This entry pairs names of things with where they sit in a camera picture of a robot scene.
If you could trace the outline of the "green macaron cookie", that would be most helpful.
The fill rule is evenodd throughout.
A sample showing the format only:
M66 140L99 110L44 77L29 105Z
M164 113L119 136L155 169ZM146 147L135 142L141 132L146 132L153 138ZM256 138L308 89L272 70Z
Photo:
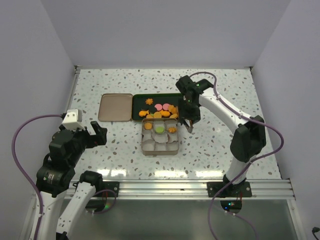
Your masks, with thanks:
M154 131L156 134L163 134L165 132L165 128L163 126L157 126Z

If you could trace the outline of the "orange round flower cookie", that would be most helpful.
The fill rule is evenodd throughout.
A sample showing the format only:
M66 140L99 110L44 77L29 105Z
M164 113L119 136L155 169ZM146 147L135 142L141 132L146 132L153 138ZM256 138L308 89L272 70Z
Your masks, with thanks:
M146 122L143 126L145 130L151 130L153 128L153 124L151 122Z

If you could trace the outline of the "metal tongs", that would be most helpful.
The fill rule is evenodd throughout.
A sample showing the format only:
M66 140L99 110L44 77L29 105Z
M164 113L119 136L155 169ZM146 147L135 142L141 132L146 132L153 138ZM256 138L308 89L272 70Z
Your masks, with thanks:
M189 134L193 132L193 122L190 119L179 119L181 126L184 126Z

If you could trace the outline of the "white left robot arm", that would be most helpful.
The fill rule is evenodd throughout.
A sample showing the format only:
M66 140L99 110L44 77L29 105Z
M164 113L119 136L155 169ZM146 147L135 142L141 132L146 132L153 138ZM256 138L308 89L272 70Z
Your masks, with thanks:
M59 127L49 144L49 153L36 174L37 200L31 240L68 240L72 228L93 196L103 193L103 176L86 170L81 174L74 196L69 206L61 208L70 183L75 175L75 167L87 149L104 146L107 143L108 130L96 121L91 126L95 132L91 135L86 128L69 130Z

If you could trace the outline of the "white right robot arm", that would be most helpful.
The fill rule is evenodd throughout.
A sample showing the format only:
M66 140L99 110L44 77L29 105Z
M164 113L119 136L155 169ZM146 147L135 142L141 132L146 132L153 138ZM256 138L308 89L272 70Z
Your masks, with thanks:
M246 180L246 166L267 144L264 119L241 112L225 100L207 79L195 82L185 75L175 86L183 96L178 102L178 119L189 133L193 131L193 125L201 120L201 107L213 113L231 131L232 161L223 176L222 189L227 196L235 196Z

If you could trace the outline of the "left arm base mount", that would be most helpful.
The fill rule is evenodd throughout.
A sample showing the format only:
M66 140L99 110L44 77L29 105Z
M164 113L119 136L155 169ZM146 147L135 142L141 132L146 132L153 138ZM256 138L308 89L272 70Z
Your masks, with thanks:
M111 190L114 192L102 192L98 196L99 197L107 197L107 198L113 198L114 196L118 197L119 190L120 190L120 182L119 181L103 181L101 184L100 190Z

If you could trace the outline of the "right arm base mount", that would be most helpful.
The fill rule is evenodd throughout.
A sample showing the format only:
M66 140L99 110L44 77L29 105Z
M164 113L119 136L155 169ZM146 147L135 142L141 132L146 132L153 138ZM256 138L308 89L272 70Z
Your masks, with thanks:
M215 181L209 181L206 183L206 189L208 193L209 198L213 198L216 193L222 189L226 185L225 182L215 182ZM250 198L252 197L252 190L251 185L248 181L243 181L239 184L231 184L227 188L225 188L223 191L221 191L216 197L217 198L237 198L237 197L243 197L243 198Z

